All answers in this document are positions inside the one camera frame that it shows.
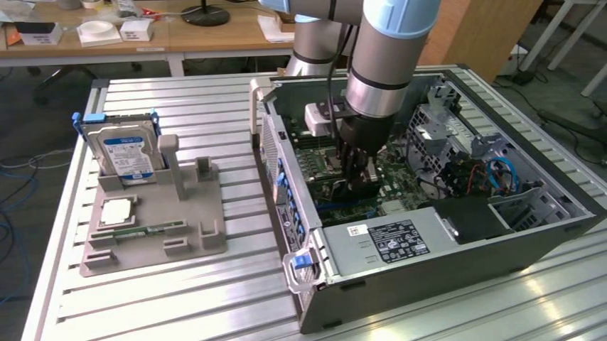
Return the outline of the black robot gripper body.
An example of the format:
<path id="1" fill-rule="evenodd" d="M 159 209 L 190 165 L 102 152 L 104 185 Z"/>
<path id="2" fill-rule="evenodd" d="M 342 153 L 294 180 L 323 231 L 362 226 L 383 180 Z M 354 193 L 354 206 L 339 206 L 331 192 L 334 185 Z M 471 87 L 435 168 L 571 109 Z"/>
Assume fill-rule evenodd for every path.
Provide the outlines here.
<path id="1" fill-rule="evenodd" d="M 395 116 L 373 118 L 365 115 L 346 117 L 340 124 L 340 139 L 366 153 L 378 153 L 389 141 Z"/>

